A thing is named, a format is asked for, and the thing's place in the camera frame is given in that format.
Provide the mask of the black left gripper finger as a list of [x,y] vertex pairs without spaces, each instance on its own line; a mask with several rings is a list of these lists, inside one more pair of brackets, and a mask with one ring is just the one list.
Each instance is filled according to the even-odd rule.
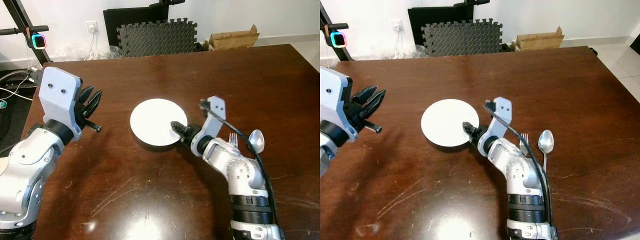
[[94,88],[94,86],[88,86],[81,90],[80,96],[78,97],[78,103],[80,103],[80,106],[83,108],[91,107],[93,105],[93,98],[87,104],[85,104],[85,102],[90,99]]
[[365,106],[368,100],[377,92],[378,86],[368,86],[359,90],[352,96],[352,102],[357,105]]
[[374,112],[380,107],[384,97],[386,96],[386,90],[380,90],[375,92],[371,99],[369,99],[362,108],[362,118],[368,119]]
[[99,102],[102,98],[103,90],[98,90],[94,93],[89,99],[89,103],[87,103],[85,107],[85,118],[90,118],[95,110],[98,108]]

